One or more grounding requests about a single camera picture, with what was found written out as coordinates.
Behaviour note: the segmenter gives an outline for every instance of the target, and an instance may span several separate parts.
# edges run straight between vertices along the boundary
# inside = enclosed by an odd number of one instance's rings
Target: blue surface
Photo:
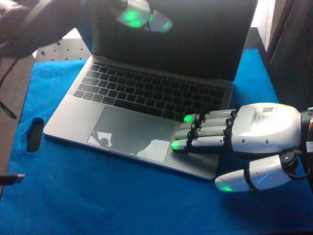
[[[9,172],[26,174],[5,187],[0,234],[265,234],[313,230],[307,181],[253,193],[218,191],[148,164],[107,156],[43,136],[26,151],[34,118],[49,120],[84,62],[37,63],[12,147]],[[277,102],[256,50],[246,51],[232,103]],[[245,161],[221,156],[219,174]]]

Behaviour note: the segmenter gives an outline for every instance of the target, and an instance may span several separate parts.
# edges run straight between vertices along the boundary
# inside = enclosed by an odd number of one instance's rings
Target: laptop screen
[[[90,0],[94,55],[233,81],[257,0]]]

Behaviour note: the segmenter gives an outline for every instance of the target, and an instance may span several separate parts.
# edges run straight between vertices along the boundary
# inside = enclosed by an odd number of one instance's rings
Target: laptop keyboard
[[[224,88],[94,62],[74,96],[183,121],[202,109],[221,109]]]

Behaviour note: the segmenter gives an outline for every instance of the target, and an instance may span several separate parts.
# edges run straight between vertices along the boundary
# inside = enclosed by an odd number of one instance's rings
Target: open laptop
[[[185,115],[229,107],[257,0],[132,1],[149,7],[147,22],[117,19],[127,4],[89,1],[93,55],[44,133],[212,179],[218,155],[177,154],[170,142]]]

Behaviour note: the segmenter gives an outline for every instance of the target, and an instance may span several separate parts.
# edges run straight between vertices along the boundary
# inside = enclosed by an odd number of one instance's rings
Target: laptop trackpad
[[[171,120],[106,106],[88,143],[162,163],[174,129]]]

